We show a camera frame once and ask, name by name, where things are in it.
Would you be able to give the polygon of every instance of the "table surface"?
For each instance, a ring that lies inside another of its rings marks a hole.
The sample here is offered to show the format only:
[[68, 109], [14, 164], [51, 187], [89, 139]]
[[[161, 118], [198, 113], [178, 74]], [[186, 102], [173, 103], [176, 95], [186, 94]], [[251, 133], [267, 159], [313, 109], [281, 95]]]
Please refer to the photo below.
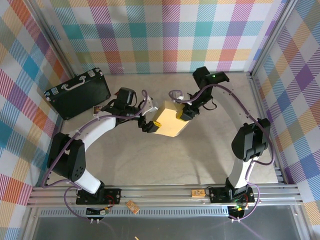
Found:
[[[246, 74], [227, 75], [230, 88], [257, 118]], [[185, 94], [199, 90], [191, 73], [106, 75], [105, 79], [111, 94], [126, 87], [135, 90], [141, 101], [140, 92], [145, 89], [159, 105], [169, 100], [168, 92], [172, 89], [181, 89]], [[106, 185], [224, 184], [234, 164], [231, 142], [237, 131], [226, 111], [215, 103], [217, 109], [202, 108], [200, 115], [176, 137], [143, 133], [136, 121], [117, 126], [89, 147], [86, 169]], [[65, 121], [62, 132], [79, 128], [93, 118], [92, 114], [90, 109]], [[263, 162], [270, 159], [267, 150], [260, 157]], [[53, 173], [49, 183], [61, 178]], [[273, 166], [259, 164], [254, 166], [250, 181], [278, 182]]]

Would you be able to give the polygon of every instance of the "black suitcase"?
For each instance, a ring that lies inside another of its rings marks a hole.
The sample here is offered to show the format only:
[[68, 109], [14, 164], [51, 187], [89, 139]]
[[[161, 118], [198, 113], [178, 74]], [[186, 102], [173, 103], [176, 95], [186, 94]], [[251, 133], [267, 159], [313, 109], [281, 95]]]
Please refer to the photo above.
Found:
[[97, 67], [45, 91], [44, 95], [64, 120], [73, 118], [111, 96], [105, 77]]

